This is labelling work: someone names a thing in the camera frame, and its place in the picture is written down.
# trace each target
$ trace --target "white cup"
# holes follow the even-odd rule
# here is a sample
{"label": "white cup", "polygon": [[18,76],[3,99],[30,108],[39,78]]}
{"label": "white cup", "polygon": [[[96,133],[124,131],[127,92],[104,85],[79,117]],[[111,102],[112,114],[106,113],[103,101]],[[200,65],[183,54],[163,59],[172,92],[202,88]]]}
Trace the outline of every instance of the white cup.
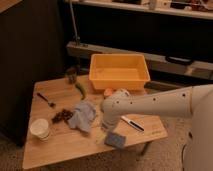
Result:
{"label": "white cup", "polygon": [[50,134],[48,121],[46,119],[36,119],[30,125],[30,132],[41,140],[47,140]]}

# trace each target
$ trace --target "plastic bin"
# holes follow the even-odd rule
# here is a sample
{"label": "plastic bin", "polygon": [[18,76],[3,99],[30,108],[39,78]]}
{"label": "plastic bin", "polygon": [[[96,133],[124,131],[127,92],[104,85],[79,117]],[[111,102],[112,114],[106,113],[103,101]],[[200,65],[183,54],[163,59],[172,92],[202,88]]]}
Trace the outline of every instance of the plastic bin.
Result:
{"label": "plastic bin", "polygon": [[150,76],[143,55],[93,54],[89,79],[97,90],[142,90]]}

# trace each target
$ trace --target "gray cloth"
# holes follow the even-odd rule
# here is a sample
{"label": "gray cloth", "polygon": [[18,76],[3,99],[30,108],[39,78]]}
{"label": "gray cloth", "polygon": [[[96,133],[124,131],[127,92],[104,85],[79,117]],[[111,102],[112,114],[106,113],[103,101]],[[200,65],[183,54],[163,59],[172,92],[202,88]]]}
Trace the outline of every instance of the gray cloth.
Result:
{"label": "gray cloth", "polygon": [[73,116],[68,120],[70,128],[79,128],[89,133],[91,124],[96,117],[95,107],[88,101],[80,101],[74,107]]}

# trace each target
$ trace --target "floor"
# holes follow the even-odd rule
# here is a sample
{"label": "floor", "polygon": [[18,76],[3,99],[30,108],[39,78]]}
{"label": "floor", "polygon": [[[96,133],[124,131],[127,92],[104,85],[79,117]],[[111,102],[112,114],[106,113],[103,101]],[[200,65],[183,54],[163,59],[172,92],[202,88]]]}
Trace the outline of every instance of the floor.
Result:
{"label": "floor", "polygon": [[[32,171],[181,171],[181,150],[186,143],[190,119],[162,117],[168,137],[150,144],[140,155],[144,144],[92,155]],[[0,168],[3,171],[22,170],[24,148],[17,147],[0,134]]]}

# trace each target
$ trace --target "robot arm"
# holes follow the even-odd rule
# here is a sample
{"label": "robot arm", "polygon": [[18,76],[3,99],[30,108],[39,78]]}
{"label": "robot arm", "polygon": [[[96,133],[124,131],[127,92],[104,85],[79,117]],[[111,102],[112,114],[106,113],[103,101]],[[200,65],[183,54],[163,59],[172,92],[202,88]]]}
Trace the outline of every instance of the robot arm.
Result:
{"label": "robot arm", "polygon": [[186,87],[156,94],[131,96],[120,89],[102,103],[102,128],[112,131],[125,114],[191,117],[196,106],[210,93],[213,85]]}
{"label": "robot arm", "polygon": [[151,95],[131,97],[118,90],[102,103],[102,128],[112,131],[125,114],[155,114],[192,117],[183,168],[186,171],[213,170],[213,85],[187,87]]}

